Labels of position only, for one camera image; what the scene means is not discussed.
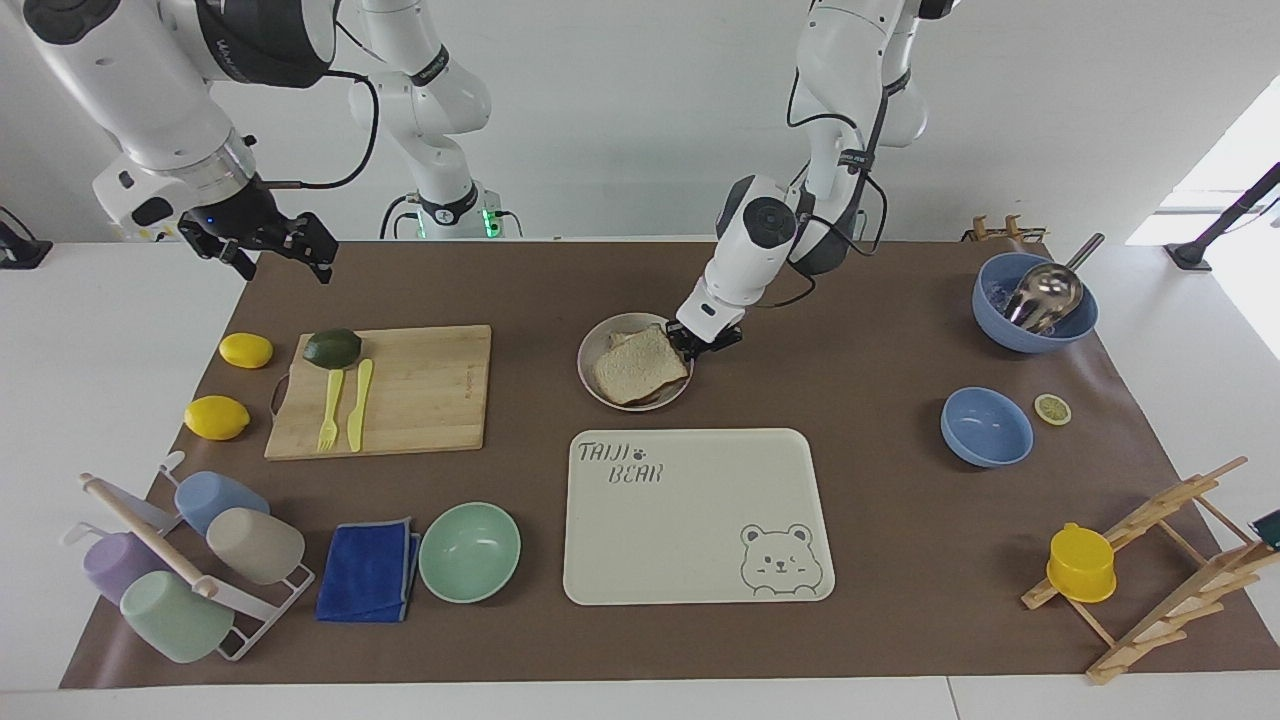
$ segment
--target green lime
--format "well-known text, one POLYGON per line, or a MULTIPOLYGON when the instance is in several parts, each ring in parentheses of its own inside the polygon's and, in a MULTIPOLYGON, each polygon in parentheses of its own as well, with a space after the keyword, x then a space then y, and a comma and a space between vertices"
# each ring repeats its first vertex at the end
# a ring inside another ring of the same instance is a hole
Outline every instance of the green lime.
POLYGON ((340 370, 360 359, 360 336, 337 328, 311 336, 302 348, 302 359, 325 370, 340 370))

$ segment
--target yellow cup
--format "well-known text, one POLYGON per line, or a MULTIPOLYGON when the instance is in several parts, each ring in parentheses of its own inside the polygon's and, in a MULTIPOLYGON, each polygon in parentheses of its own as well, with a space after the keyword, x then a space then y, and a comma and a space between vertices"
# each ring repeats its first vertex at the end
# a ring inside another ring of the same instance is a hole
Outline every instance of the yellow cup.
POLYGON ((1116 592, 1116 552, 1107 538, 1068 523, 1048 546, 1048 582, 1076 602, 1102 602, 1116 592))

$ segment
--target white tray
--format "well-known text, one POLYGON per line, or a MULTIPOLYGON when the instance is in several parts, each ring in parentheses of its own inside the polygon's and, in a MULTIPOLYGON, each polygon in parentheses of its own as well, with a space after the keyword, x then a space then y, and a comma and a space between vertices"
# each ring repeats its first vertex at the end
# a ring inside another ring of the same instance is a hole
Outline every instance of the white tray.
POLYGON ((796 430, 573 438, 564 527, 573 602, 796 602, 835 587, 809 442, 796 430))

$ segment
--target green bowl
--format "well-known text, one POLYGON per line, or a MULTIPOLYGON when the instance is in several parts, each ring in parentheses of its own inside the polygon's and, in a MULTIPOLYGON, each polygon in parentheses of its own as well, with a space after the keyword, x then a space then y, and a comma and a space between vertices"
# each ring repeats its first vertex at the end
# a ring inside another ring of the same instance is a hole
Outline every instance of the green bowl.
POLYGON ((444 511, 422 536, 417 571, 448 602, 479 602, 502 589, 520 562, 520 529, 507 511, 466 502, 444 511))

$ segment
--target plastic knife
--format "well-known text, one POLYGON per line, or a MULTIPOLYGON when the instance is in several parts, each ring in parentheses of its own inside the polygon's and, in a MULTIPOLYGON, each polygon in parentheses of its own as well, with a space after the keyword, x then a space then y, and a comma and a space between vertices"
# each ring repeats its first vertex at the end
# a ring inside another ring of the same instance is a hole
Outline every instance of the plastic knife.
POLYGON ((369 384, 374 379, 374 361, 365 357, 356 370, 356 407, 347 415, 347 443, 352 452, 364 446, 365 405, 369 402, 369 384))

